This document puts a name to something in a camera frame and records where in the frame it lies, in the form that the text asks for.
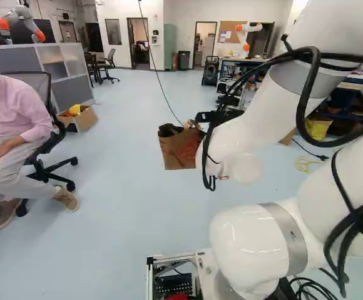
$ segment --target window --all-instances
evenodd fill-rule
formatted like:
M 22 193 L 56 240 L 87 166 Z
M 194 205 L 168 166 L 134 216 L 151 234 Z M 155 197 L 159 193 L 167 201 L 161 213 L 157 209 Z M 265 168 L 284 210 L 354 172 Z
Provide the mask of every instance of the window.
M 121 45 L 119 19 L 105 19 L 109 45 Z

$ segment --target yellow object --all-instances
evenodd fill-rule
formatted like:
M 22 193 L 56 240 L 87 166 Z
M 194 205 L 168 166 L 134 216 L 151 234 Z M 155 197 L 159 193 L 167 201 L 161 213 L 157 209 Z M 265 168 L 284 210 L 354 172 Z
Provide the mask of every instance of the yellow object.
M 322 164 L 322 161 L 309 161 L 305 156 L 299 156 L 295 162 L 295 167 L 301 172 L 309 173 L 311 164 Z
M 68 112 L 72 115 L 72 116 L 77 116 L 78 114 L 81 113 L 81 107 L 80 104 L 75 104 L 73 105 L 71 108 L 68 109 Z
M 333 123 L 331 119 L 305 120 L 305 127 L 308 133 L 316 140 L 322 141 L 326 137 L 329 126 Z

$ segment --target doorway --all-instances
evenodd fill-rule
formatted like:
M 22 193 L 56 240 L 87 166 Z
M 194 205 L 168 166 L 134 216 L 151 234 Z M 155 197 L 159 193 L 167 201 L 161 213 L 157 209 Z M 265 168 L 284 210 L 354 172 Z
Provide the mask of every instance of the doorway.
M 147 39 L 148 20 L 146 17 L 128 17 L 127 27 L 131 68 L 150 70 L 150 43 Z
M 195 23 L 195 40 L 193 52 L 193 69 L 201 70 L 207 56 L 213 55 L 217 22 L 197 21 Z
M 74 24 L 70 21 L 59 21 L 62 39 L 64 43 L 77 43 L 76 30 Z
M 89 52 L 104 52 L 102 46 L 100 25 L 98 23 L 86 23 L 86 30 L 88 36 L 88 51 Z

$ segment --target pink shirt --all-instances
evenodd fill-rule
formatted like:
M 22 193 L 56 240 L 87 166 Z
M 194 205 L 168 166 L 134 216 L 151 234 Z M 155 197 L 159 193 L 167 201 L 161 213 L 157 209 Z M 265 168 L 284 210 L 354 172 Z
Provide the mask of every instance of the pink shirt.
M 0 136 L 20 135 L 27 142 L 48 137 L 51 116 L 28 84 L 0 75 Z

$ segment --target bulletin board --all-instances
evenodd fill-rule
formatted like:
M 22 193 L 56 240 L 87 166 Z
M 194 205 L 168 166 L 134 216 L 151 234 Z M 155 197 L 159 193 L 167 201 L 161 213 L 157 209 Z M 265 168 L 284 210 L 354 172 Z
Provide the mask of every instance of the bulletin board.
M 238 36 L 236 33 L 236 26 L 246 24 L 247 21 L 220 21 L 219 27 L 219 36 L 218 43 L 220 43 L 220 35 L 222 31 L 231 31 L 232 35 L 230 38 L 226 39 L 226 43 L 235 43 L 238 44 L 240 41 L 238 40 Z

